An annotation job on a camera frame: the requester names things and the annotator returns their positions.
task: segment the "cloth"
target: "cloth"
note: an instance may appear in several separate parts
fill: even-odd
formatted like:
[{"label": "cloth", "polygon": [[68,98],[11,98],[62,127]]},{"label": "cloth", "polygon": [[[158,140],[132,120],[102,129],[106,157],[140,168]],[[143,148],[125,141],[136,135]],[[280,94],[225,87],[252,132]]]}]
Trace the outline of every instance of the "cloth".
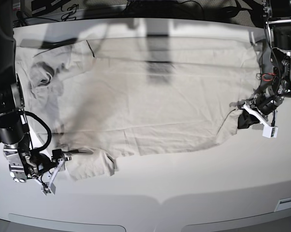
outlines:
[{"label": "cloth", "polygon": [[[259,85],[250,44],[205,38],[18,47],[15,67],[27,110],[52,130],[49,149],[84,152],[66,163],[76,180],[113,175],[118,157],[223,143],[237,132],[237,103]],[[45,142],[45,130],[30,123]]]}]

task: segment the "white table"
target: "white table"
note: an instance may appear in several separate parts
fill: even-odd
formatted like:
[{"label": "white table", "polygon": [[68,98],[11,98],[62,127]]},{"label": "white table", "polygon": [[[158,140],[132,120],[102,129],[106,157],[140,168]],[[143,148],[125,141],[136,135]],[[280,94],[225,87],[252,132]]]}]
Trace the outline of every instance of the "white table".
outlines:
[{"label": "white table", "polygon": [[[249,41],[262,38],[263,31],[172,19],[96,19],[15,29],[21,46],[147,34]],[[179,232],[189,224],[273,212],[279,199],[291,197],[291,99],[278,111],[276,139],[248,129],[209,150],[119,158],[119,171],[112,177],[73,182],[59,175],[56,195],[47,197],[34,181],[13,182],[0,145],[0,218],[16,214],[120,225],[127,232]]]}]

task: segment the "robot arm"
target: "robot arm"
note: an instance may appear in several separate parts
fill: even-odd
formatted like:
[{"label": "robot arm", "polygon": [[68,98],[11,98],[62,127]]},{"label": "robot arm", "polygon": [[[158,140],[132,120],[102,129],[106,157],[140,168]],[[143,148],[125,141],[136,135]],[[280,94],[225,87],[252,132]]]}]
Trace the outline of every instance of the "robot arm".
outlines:
[{"label": "robot arm", "polygon": [[[27,116],[37,120],[47,131],[48,139],[42,147],[31,145]],[[55,193],[52,182],[58,171],[65,168],[64,162],[68,158],[60,149],[52,151],[51,159],[42,154],[50,142],[48,126],[35,114],[24,110],[22,88],[15,73],[12,1],[0,0],[0,143],[4,144],[3,152],[14,181],[25,183],[28,179],[35,179],[42,185],[44,194]],[[50,182],[44,183],[41,177],[53,168],[55,171]]]},{"label": "robot arm", "polygon": [[[239,117],[238,128],[246,129],[255,123],[262,123],[263,136],[271,138],[277,134],[276,109],[285,98],[291,98],[291,0],[264,0],[263,6],[270,57],[268,55],[263,59],[261,85],[254,98],[242,106],[244,112]],[[272,112],[274,120],[269,124],[267,117]]]}]

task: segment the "table surface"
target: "table surface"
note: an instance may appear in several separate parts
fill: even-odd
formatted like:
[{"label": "table surface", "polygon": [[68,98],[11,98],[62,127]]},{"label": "table surface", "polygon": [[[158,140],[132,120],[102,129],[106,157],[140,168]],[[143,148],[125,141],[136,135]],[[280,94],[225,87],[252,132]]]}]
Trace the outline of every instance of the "table surface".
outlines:
[{"label": "table surface", "polygon": [[[149,34],[234,39],[263,37],[262,29],[175,19],[95,19],[15,29],[20,46],[42,41],[139,37]],[[178,232],[185,225],[273,212],[291,197],[291,99],[278,109],[276,139],[241,130],[224,144],[198,152],[131,156],[118,172],[73,182],[65,173],[56,195],[34,181],[15,183],[0,145],[0,218],[9,214],[56,221],[121,225],[127,232]]]}]

